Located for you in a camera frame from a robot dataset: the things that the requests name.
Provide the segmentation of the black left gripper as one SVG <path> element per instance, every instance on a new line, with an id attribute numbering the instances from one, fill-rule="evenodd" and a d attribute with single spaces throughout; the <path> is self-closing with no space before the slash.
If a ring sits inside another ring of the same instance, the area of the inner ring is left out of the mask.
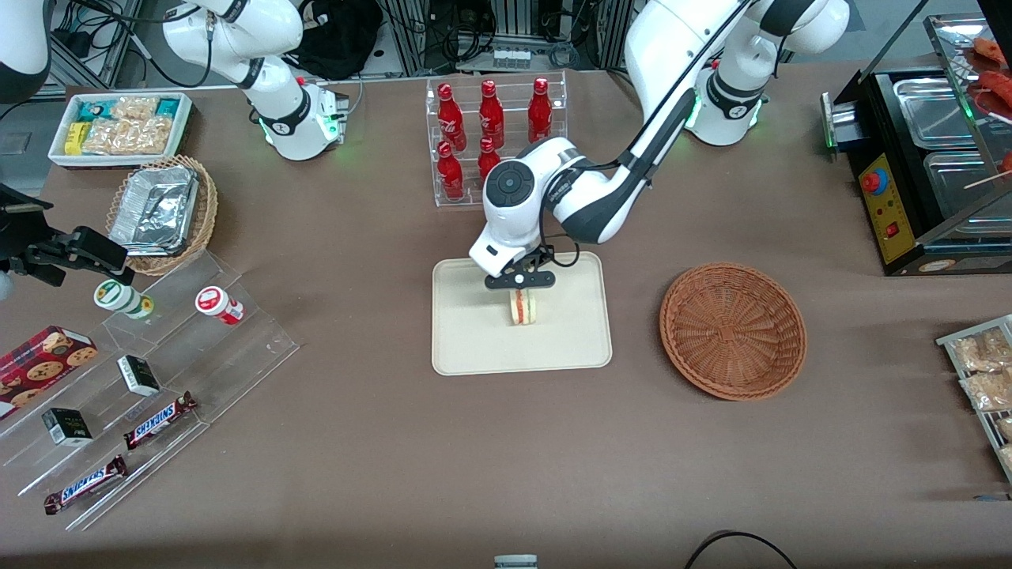
<path id="1" fill-rule="evenodd" d="M 542 267 L 554 260 L 553 246 L 538 246 L 532 252 L 510 263 L 499 277 L 485 275 L 484 284 L 487 289 L 508 289 L 507 303 L 510 309 L 515 307 L 515 290 L 535 288 L 535 306 L 545 302 L 545 290 L 556 284 L 556 275 Z"/>

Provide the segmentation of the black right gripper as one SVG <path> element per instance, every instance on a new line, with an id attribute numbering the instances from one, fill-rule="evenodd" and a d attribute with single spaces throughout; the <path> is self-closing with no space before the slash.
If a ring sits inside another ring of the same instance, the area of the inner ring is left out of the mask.
<path id="1" fill-rule="evenodd" d="M 29 197 L 7 185 L 1 185 L 1 271 L 35 278 L 44 284 L 62 287 L 64 270 L 51 264 L 26 262 L 19 258 L 29 246 L 48 241 L 55 232 L 48 226 L 44 210 L 53 208 L 50 202 Z M 48 241 L 55 250 L 60 266 L 66 269 L 85 269 L 94 273 L 123 274 L 126 266 L 126 249 L 101 232 L 90 227 L 76 227 L 70 233 L 55 235 Z"/>

